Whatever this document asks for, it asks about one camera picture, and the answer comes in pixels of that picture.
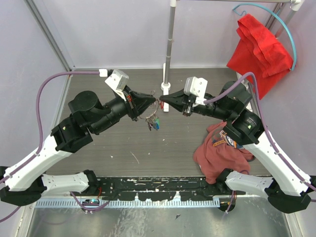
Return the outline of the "metal keyring with keys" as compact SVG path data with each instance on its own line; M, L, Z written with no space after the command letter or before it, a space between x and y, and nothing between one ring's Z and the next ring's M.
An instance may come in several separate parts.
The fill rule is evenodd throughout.
M160 108L160 100L156 99L155 102L151 105L151 107L154 108L154 111L145 117L138 116L139 119L142 119L146 122L149 131L156 130L158 131L160 129L160 120L157 116L157 111Z

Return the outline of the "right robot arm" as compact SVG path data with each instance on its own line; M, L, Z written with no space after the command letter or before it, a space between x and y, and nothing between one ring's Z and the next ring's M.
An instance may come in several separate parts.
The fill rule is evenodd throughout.
M226 123L223 131L230 139L249 151L271 174L260 178L225 168L215 179L221 194L242 191L265 198L274 208L283 213L305 210L312 202L309 193L316 189L316 178L303 172L284 153L271 133L264 126L262 116L246 108L252 95L237 81L227 82L220 94L197 96L186 86L169 95L160 96L160 101L185 116L192 113L221 119Z

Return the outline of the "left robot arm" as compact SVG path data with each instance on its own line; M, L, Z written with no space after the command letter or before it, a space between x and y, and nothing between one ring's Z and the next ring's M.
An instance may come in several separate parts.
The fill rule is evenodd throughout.
M124 116L133 121L156 99L153 95L139 93L126 86L125 99L118 95L102 105L93 91L83 91L68 103L71 114L55 126L45 139L43 147L35 158L13 174L15 166L0 168L1 178L6 179L0 191L3 202L25 206L46 195L82 193L95 195L100 187L92 170L73 175L47 175L46 171L64 158L71 156L93 141L92 135L99 135Z

